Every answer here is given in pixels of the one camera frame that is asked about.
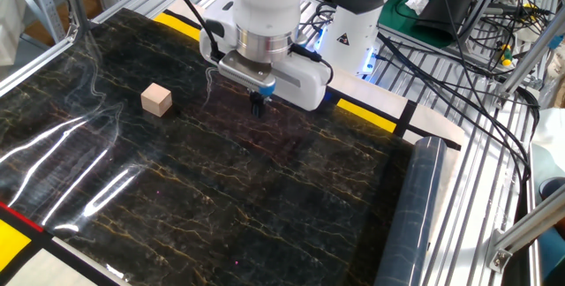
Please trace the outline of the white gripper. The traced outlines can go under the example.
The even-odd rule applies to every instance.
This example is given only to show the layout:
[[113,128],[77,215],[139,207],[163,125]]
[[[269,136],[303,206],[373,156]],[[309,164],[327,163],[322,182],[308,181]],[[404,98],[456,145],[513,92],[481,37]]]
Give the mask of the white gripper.
[[332,71],[290,49],[297,32],[261,37],[240,28],[236,0],[216,0],[204,13],[200,54],[216,65],[223,77],[250,91],[252,114],[262,117],[266,102],[278,96],[302,109],[317,109],[326,93]]

